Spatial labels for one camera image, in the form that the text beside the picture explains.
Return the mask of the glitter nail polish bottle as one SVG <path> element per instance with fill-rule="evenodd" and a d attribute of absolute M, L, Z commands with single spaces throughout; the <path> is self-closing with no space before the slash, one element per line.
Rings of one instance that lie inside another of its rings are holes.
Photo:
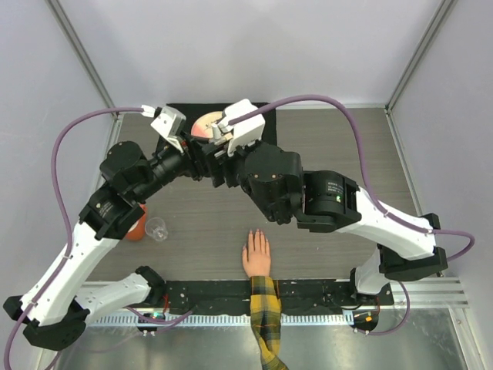
<path fill-rule="evenodd" d="M 209 142 L 213 143 L 214 145 L 220 146 L 223 145 L 224 143 L 227 143 L 232 138 L 233 138 L 233 134 L 231 132 L 229 133 L 222 133 L 221 131 L 213 132 L 213 137 L 210 138 Z"/>

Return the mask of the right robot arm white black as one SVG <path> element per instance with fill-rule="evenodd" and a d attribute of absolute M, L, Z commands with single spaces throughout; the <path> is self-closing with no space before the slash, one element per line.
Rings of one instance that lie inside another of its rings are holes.
<path fill-rule="evenodd" d="M 240 187 L 269 222 L 295 220 L 310 232 L 353 234 L 376 243 L 371 257 L 350 272 L 347 293 L 356 304 L 368 303 L 390 281 L 418 281 L 448 268 L 432 234 L 435 215 L 400 213 L 399 224 L 352 179 L 331 170 L 305 171 L 298 153 L 263 141 L 233 154 L 208 143 L 204 153 L 213 185 Z"/>

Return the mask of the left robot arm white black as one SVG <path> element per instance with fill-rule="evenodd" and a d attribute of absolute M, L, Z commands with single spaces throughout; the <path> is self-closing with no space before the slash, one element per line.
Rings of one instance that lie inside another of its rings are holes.
<path fill-rule="evenodd" d="M 27 342 L 60 352 L 87 326 L 120 308 L 170 306 L 166 281 L 140 266 L 124 279 L 82 295 L 80 288 L 99 262 L 144 217 L 144 203 L 165 185 L 185 176 L 206 174 L 205 140 L 192 136 L 162 142 L 151 158 L 132 141 L 114 145 L 100 165 L 103 185 L 89 198 L 67 245 L 27 293 L 11 296 L 3 308 L 24 328 Z"/>

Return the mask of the yellow plaid sleeve forearm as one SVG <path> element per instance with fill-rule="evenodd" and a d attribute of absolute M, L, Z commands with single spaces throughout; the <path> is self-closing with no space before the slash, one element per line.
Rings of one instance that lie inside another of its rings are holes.
<path fill-rule="evenodd" d="M 288 369 L 279 357 L 282 306 L 276 284 L 270 277 L 251 277 L 250 286 L 250 327 L 262 369 Z"/>

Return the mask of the mannequin hand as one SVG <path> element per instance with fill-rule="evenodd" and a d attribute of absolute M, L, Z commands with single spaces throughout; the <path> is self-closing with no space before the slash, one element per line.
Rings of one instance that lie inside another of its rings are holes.
<path fill-rule="evenodd" d="M 271 269 L 270 242 L 259 229 L 248 234 L 242 249 L 243 269 L 247 277 L 269 277 Z"/>

